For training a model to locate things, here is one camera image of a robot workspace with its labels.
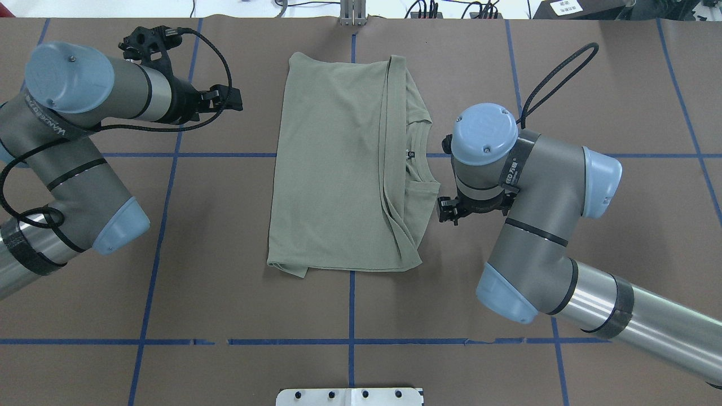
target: black rubber band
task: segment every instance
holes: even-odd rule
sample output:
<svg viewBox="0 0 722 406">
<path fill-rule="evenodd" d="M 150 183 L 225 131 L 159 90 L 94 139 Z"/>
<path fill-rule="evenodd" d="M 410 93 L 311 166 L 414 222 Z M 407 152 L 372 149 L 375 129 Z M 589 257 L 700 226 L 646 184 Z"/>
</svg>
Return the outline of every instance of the black rubber band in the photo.
<svg viewBox="0 0 722 406">
<path fill-rule="evenodd" d="M 467 188 L 469 188 L 469 189 L 471 189 L 471 190 L 478 190 L 478 191 L 487 191 L 487 190 L 492 190 L 493 188 L 495 188 L 495 187 L 498 187 L 498 186 L 499 186 L 499 185 L 494 185 L 494 186 L 490 186 L 490 187 L 488 187 L 488 188 L 475 188 L 475 187 L 473 187 L 473 186 L 469 186 L 469 185 L 467 185 L 467 184 L 466 184 L 466 182 L 462 181 L 462 180 L 461 180 L 461 179 L 459 179 L 459 178 L 457 178 L 456 180 L 457 180 L 457 181 L 460 181 L 460 182 L 461 182 L 461 184 L 462 184 L 462 185 L 464 185 L 464 186 L 466 186 Z"/>
<path fill-rule="evenodd" d="M 610 340 L 627 328 L 634 309 L 634 288 L 632 284 L 621 277 L 612 275 L 612 278 L 614 283 L 617 284 L 617 299 L 614 301 L 612 313 L 601 326 L 594 330 L 582 329 L 583 332 L 594 334 L 603 340 Z"/>
<path fill-rule="evenodd" d="M 71 169 L 71 170 L 65 172 L 64 174 L 58 176 L 57 178 L 55 178 L 54 181 L 48 183 L 48 186 L 47 186 L 48 190 L 53 191 L 53 189 L 55 189 L 58 185 L 67 181 L 68 179 L 70 179 L 74 176 L 78 176 L 79 174 L 85 172 L 86 170 L 88 170 L 90 168 L 95 168 L 96 166 L 103 165 L 105 163 L 108 163 L 108 161 L 105 160 L 105 158 L 100 158 L 100 159 L 96 159 L 96 160 L 92 160 L 90 162 L 84 163 L 75 169 Z"/>
<path fill-rule="evenodd" d="M 531 154 L 531 150 L 534 148 L 538 139 L 539 134 L 532 131 L 522 131 L 519 134 L 516 143 L 511 147 L 506 157 L 501 175 L 499 175 L 499 184 L 501 187 L 512 193 L 519 192 L 516 184 L 519 183 L 521 171 L 524 169 L 526 160 L 529 158 L 529 154 Z"/>
<path fill-rule="evenodd" d="M 545 239 L 547 239 L 553 243 L 557 243 L 561 246 L 566 247 L 567 245 L 569 245 L 569 241 L 565 240 L 564 238 L 557 237 L 554 234 L 548 233 L 542 229 L 536 228 L 533 225 L 529 225 L 526 223 L 522 223 L 521 221 L 514 220 L 511 217 L 507 217 L 505 223 L 509 224 L 513 227 L 520 228 L 521 230 L 527 231 L 529 233 L 536 234 L 539 237 L 545 238 Z"/>
<path fill-rule="evenodd" d="M 40 252 L 36 252 L 20 231 L 19 223 L 12 218 L 0 228 L 0 236 L 7 250 L 26 269 L 40 276 L 47 276 L 65 264 L 56 264 Z"/>
<path fill-rule="evenodd" d="M 50 222 L 51 222 L 52 219 L 49 219 L 49 218 L 48 218 L 48 213 L 43 213 L 43 216 L 44 216 L 44 218 L 45 218 L 45 222 L 48 223 L 48 224 L 50 224 Z M 77 245 L 75 245 L 75 244 L 73 243 L 73 241 L 70 241 L 70 238 L 68 238 L 68 236 L 66 236 L 65 233 L 63 233 L 63 231 L 62 231 L 59 227 L 53 227 L 53 228 L 51 228 L 51 230 L 52 230 L 53 232 L 55 232 L 55 235 L 58 237 L 58 239 L 59 239 L 60 241 L 63 241 L 63 243 L 64 243 L 65 245 L 67 245 L 68 248 L 70 248 L 71 250 L 73 250 L 73 251 L 75 251 L 75 252 L 78 252 L 78 253 L 81 253 L 81 254 L 86 251 L 86 250 L 78 247 Z"/>
<path fill-rule="evenodd" d="M 97 132 L 100 123 L 92 129 L 83 129 L 75 126 L 65 118 L 60 117 L 55 111 L 46 108 L 44 105 L 38 103 L 38 101 L 32 97 L 30 91 L 26 88 L 24 94 L 25 105 L 32 111 L 35 118 L 46 125 L 55 135 L 60 138 L 64 138 L 70 141 L 74 141 L 79 138 L 89 137 Z"/>
<path fill-rule="evenodd" d="M 555 314 L 559 313 L 567 307 L 567 304 L 569 304 L 569 301 L 572 300 L 572 295 L 574 295 L 574 290 L 577 288 L 577 282 L 579 281 L 579 266 L 577 265 L 577 261 L 569 258 L 569 260 L 572 262 L 572 282 L 569 284 L 569 289 L 567 290 L 567 294 L 564 296 L 564 300 L 562 300 L 561 303 L 557 306 L 556 309 L 550 311 L 550 316 L 554 316 Z"/>
<path fill-rule="evenodd" d="M 148 109 L 148 106 L 150 105 L 150 99 L 153 98 L 153 84 L 150 82 L 150 77 L 148 76 L 148 72 L 145 71 L 145 69 L 141 68 L 140 65 L 136 65 L 138 69 L 140 69 L 141 72 L 143 72 L 143 75 L 145 76 L 145 82 L 148 84 L 148 97 L 145 99 L 145 105 L 140 110 L 140 113 L 136 114 L 135 116 L 129 118 L 129 120 L 132 120 L 134 118 L 140 117 L 145 111 Z"/>
</svg>

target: white metal plate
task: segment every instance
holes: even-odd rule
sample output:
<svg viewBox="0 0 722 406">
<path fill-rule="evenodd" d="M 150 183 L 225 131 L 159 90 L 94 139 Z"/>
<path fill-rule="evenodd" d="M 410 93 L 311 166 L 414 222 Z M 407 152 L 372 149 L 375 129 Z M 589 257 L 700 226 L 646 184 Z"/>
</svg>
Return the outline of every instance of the white metal plate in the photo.
<svg viewBox="0 0 722 406">
<path fill-rule="evenodd" d="M 284 389 L 276 406 L 423 406 L 423 393 L 416 388 Z"/>
</svg>

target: mounting clamp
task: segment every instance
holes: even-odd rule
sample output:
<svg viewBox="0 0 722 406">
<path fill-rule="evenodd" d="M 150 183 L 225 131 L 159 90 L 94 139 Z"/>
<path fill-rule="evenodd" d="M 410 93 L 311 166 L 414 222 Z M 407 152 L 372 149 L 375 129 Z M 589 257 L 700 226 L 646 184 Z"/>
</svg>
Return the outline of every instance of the mounting clamp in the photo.
<svg viewBox="0 0 722 406">
<path fill-rule="evenodd" d="M 366 0 L 340 0 L 341 25 L 366 25 Z"/>
</svg>

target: black cable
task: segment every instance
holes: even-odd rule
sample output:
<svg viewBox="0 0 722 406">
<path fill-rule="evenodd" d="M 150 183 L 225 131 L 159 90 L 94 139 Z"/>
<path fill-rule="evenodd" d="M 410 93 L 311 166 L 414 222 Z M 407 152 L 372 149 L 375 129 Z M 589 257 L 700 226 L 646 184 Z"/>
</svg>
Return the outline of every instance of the black cable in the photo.
<svg viewBox="0 0 722 406">
<path fill-rule="evenodd" d="M 182 28 L 182 27 L 178 28 L 178 34 L 193 34 L 196 37 L 200 38 L 203 42 L 205 42 L 209 47 L 211 47 L 213 52 L 215 52 L 216 55 L 218 55 L 218 58 L 221 60 L 221 63 L 223 63 L 223 68 L 225 69 L 226 77 L 228 78 L 228 90 L 226 91 L 225 97 L 223 98 L 223 104 L 221 104 L 218 111 L 211 118 L 207 119 L 206 121 L 204 121 L 200 124 L 182 128 L 182 131 L 190 131 L 190 130 L 194 130 L 194 129 L 199 129 L 203 126 L 207 126 L 208 124 L 213 122 L 216 118 L 218 118 L 218 116 L 220 116 L 221 113 L 223 113 L 223 110 L 225 109 L 226 105 L 228 104 L 228 95 L 230 94 L 230 90 L 233 87 L 233 82 L 230 77 L 230 68 L 228 67 L 228 63 L 226 62 L 226 60 L 223 57 L 223 55 L 221 54 L 221 52 L 218 51 L 218 48 L 216 48 L 215 45 L 213 45 L 213 43 L 211 43 L 211 41 L 208 40 L 208 38 L 204 37 L 203 34 L 199 33 L 198 31 L 195 31 L 192 28 Z M 177 127 L 177 128 L 172 128 L 172 129 L 161 129 L 161 128 L 155 128 L 155 127 L 131 126 L 128 124 L 113 124 L 110 126 L 101 126 L 98 129 L 98 131 L 105 131 L 105 130 L 110 130 L 110 129 L 130 129 L 130 130 L 139 130 L 139 131 L 148 131 L 148 132 L 178 132 L 178 130 L 180 128 Z"/>
<path fill-rule="evenodd" d="M 22 221 L 25 224 L 29 224 L 37 228 L 52 228 L 54 230 L 57 230 L 63 224 L 63 222 L 65 222 L 65 216 L 63 216 L 63 213 L 60 210 L 54 209 L 52 207 L 37 207 L 35 209 L 25 210 L 22 213 L 10 207 L 10 204 L 5 198 L 5 180 L 7 180 L 7 176 L 10 174 L 10 171 L 17 164 L 28 159 L 29 157 L 32 157 L 35 154 L 38 154 L 39 152 L 47 150 L 48 148 L 52 148 L 56 145 L 64 144 L 69 141 L 69 139 L 60 138 L 47 144 L 43 144 L 13 159 L 12 161 L 10 161 L 10 163 L 5 165 L 5 168 L 2 170 L 2 172 L 0 172 L 0 206 L 2 206 L 2 208 L 5 209 L 8 214 L 17 219 L 18 222 Z M 44 217 L 47 219 L 48 223 L 39 223 L 37 221 L 33 221 L 27 218 L 27 216 L 30 215 L 45 215 Z M 55 219 L 53 219 L 53 215 L 55 215 L 59 220 L 55 221 Z"/>
<path fill-rule="evenodd" d="M 466 16 L 466 12 L 469 10 L 469 7 L 473 6 L 474 4 L 479 5 L 479 14 L 482 13 L 482 7 L 484 5 L 480 1 L 472 1 L 471 3 L 466 3 L 466 8 L 464 9 L 464 12 L 461 14 L 461 18 L 464 18 Z"/>
<path fill-rule="evenodd" d="M 497 9 L 496 4 L 499 2 L 497 0 L 496 2 L 492 3 L 492 0 L 489 0 L 485 5 L 482 12 L 478 13 L 475 18 L 477 19 L 486 19 L 486 18 L 494 18 L 494 13 L 499 13 L 499 9 Z"/>
<path fill-rule="evenodd" d="M 592 52 L 587 56 L 587 59 L 585 59 L 579 66 L 576 67 L 570 73 L 565 77 L 554 89 L 552 89 L 551 92 L 549 92 L 546 96 L 544 96 L 537 104 L 534 105 L 534 107 L 529 108 L 531 105 L 531 101 L 534 99 L 537 93 L 554 77 L 556 76 L 562 69 L 564 69 L 565 66 L 567 66 L 571 61 L 577 59 L 582 53 L 587 51 L 588 49 L 591 49 Z M 574 75 L 579 73 L 580 70 L 584 69 L 584 67 L 589 63 L 589 61 L 594 58 L 596 53 L 599 52 L 599 44 L 598 43 L 588 43 L 585 46 L 579 48 L 575 53 L 573 53 L 569 58 L 566 58 L 561 64 L 557 65 L 556 68 L 554 68 L 548 75 L 545 77 L 535 88 L 531 91 L 529 94 L 529 97 L 526 99 L 526 102 L 524 103 L 524 108 L 521 110 L 521 116 L 516 121 L 517 124 L 521 124 L 521 128 L 526 128 L 526 118 L 529 117 L 531 113 L 536 110 L 539 106 L 542 105 L 545 101 L 547 101 L 552 95 L 554 95 L 557 90 L 559 90 L 566 82 L 569 81 Z"/>
<path fill-rule="evenodd" d="M 406 11 L 406 15 L 404 15 L 404 18 L 409 18 L 409 15 L 411 14 L 411 9 L 414 8 L 415 5 L 419 4 L 419 18 L 421 18 L 422 11 L 421 11 L 421 3 L 424 3 L 424 10 L 426 10 L 426 0 L 416 0 L 412 3 L 412 5 L 409 7 L 409 9 Z"/>
<path fill-rule="evenodd" d="M 283 7 L 281 0 L 274 0 L 277 6 Z M 340 1 L 304 1 L 303 3 L 288 4 L 287 7 L 305 6 L 307 4 L 341 4 Z"/>
</svg>

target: folded t-shirt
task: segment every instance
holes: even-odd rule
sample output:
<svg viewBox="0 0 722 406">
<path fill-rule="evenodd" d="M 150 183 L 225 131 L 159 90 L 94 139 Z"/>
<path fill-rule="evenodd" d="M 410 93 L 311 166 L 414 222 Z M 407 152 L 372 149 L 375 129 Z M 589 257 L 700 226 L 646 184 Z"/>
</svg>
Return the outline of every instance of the folded t-shirt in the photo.
<svg viewBox="0 0 722 406">
<path fill-rule="evenodd" d="M 406 59 L 326 63 L 294 53 L 276 158 L 268 264 L 400 272 L 417 252 L 439 183 L 431 118 Z"/>
</svg>

